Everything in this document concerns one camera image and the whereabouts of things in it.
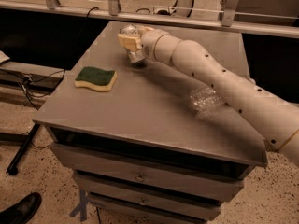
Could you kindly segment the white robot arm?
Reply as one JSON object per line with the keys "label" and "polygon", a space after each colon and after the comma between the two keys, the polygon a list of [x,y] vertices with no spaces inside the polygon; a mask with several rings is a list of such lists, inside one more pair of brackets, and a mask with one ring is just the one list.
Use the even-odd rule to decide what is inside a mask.
{"label": "white robot arm", "polygon": [[299,107],[224,68],[195,41],[147,26],[131,28],[131,33],[118,33],[123,47],[208,85],[275,150],[299,166]]}

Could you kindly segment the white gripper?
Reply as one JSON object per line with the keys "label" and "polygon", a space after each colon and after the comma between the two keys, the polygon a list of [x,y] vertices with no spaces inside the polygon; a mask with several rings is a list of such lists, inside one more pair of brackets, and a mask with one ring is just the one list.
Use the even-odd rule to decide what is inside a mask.
{"label": "white gripper", "polygon": [[169,59],[169,52],[162,44],[158,45],[162,37],[169,35],[168,32],[144,25],[137,25],[136,28],[138,34],[118,34],[121,46],[133,52],[141,49],[143,55],[151,60]]}

